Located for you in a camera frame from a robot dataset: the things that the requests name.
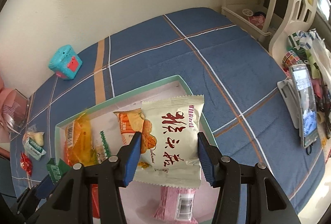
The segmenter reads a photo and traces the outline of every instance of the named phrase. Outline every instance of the cookie package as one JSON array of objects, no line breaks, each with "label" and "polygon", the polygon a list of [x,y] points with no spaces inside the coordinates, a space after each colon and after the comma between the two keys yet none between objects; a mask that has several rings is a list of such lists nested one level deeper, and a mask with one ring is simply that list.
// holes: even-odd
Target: cookie package
[{"label": "cookie package", "polygon": [[134,180],[169,187],[200,187],[197,135],[203,105],[203,95],[142,102],[145,120]]}]

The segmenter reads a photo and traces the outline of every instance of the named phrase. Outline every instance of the metal bolt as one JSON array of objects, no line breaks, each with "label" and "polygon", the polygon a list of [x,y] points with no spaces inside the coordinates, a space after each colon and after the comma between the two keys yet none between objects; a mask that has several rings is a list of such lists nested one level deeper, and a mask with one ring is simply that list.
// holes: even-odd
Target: metal bolt
[{"label": "metal bolt", "polygon": [[79,170],[80,168],[82,168],[82,164],[79,162],[75,163],[72,168],[74,168],[75,170]]},{"label": "metal bolt", "polygon": [[110,156],[108,161],[110,162],[116,162],[119,158],[116,155]]},{"label": "metal bolt", "polygon": [[258,163],[258,168],[259,169],[265,169],[267,166],[265,165],[265,163],[263,163],[263,162],[259,162]]},{"label": "metal bolt", "polygon": [[223,161],[223,162],[230,162],[230,157],[229,156],[222,156],[221,157],[221,161]]}]

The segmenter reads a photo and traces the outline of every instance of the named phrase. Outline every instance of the washi tape roll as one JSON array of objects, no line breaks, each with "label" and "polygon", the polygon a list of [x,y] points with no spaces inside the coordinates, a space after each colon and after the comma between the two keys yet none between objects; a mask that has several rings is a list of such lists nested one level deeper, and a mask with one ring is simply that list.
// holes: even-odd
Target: washi tape roll
[{"label": "washi tape roll", "polygon": [[299,58],[294,50],[290,50],[283,57],[282,63],[285,68],[289,68],[294,64],[303,64],[303,61]]}]

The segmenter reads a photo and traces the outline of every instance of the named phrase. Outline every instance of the red wrapper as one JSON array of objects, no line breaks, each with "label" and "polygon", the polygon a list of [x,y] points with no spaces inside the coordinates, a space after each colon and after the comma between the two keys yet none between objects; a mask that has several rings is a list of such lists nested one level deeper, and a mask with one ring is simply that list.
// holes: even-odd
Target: red wrapper
[{"label": "red wrapper", "polygon": [[21,165],[21,168],[24,171],[26,171],[29,176],[32,175],[32,162],[23,152],[21,152],[20,165]]}]

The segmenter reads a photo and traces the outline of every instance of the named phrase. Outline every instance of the blue toy box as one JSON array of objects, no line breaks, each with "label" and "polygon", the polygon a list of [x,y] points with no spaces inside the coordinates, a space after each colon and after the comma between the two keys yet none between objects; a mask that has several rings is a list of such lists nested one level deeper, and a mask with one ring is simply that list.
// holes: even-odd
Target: blue toy box
[{"label": "blue toy box", "polygon": [[82,63],[72,46],[64,45],[49,61],[48,68],[62,79],[74,79]]}]

